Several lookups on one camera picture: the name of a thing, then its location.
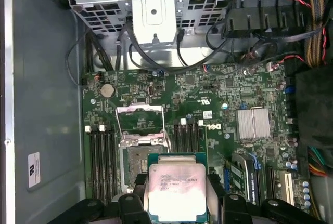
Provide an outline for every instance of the chipset heatsink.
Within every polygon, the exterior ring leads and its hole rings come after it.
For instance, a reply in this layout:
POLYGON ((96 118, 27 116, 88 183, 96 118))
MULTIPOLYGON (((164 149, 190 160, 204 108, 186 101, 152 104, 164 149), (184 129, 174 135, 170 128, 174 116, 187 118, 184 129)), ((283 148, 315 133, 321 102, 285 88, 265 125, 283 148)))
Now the chipset heatsink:
POLYGON ((255 108, 237 111, 239 139, 265 138, 271 136, 268 109, 255 108))

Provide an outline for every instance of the motherboard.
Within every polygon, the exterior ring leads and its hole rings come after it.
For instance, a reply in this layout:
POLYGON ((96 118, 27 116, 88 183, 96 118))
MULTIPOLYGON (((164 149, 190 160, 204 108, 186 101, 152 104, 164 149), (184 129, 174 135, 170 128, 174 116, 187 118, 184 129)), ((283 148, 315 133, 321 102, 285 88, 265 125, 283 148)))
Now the motherboard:
POLYGON ((253 204, 279 198, 306 210, 307 179, 289 131, 284 67, 211 65, 171 75, 127 70, 86 75, 88 198, 133 192, 151 153, 207 155, 208 172, 253 204))

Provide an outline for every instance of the yellow cable bundle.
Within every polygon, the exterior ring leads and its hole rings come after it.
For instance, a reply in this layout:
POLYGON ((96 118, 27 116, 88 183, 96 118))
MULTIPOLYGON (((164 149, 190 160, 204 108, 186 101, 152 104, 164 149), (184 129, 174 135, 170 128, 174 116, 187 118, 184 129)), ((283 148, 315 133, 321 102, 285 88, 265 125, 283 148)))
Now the yellow cable bundle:
MULTIPOLYGON (((321 28, 325 9, 324 0, 310 0, 312 22, 308 30, 321 28)), ((310 67, 318 67, 322 63, 322 33, 314 35, 305 41, 305 60, 310 67)))

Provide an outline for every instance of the integrated circuit chip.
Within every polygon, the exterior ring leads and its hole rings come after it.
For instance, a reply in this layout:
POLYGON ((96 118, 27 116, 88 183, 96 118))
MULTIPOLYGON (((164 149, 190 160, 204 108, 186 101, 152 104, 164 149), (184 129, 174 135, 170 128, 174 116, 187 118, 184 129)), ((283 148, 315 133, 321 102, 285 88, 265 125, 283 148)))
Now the integrated circuit chip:
POLYGON ((194 84, 194 76, 186 76, 186 84, 187 85, 193 85, 194 84))
POLYGON ((274 148, 266 148, 266 155, 267 157, 274 157, 275 156, 274 148))
POLYGON ((234 79, 231 77, 231 78, 227 78, 225 80, 225 86, 226 87, 233 87, 234 86, 234 79))

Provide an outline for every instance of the white pcie slot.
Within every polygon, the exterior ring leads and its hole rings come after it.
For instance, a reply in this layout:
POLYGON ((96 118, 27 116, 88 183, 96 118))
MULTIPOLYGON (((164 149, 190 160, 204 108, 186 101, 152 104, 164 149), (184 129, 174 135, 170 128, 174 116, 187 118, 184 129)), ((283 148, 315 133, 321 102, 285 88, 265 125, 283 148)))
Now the white pcie slot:
POLYGON ((294 206, 291 173, 280 172, 282 200, 294 206))

